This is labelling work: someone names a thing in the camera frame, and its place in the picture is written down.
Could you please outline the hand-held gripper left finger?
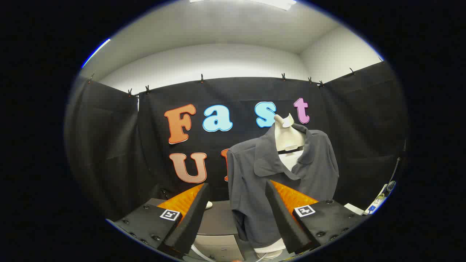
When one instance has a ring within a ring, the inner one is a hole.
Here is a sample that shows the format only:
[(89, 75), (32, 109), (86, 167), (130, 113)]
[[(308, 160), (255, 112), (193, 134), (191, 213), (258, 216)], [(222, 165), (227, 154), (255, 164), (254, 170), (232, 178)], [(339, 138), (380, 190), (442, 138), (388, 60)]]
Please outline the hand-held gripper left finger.
[(142, 246), (180, 260), (197, 237), (211, 192), (211, 186), (202, 183), (160, 204), (146, 202), (121, 219), (107, 222)]

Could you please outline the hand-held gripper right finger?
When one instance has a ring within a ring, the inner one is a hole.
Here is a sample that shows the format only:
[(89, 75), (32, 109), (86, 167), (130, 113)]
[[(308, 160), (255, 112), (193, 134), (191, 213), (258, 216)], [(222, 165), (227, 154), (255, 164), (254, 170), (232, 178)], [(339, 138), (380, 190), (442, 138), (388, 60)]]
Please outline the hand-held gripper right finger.
[(335, 200), (317, 201), (272, 180), (266, 197), (287, 251), (296, 255), (334, 242), (367, 219)]

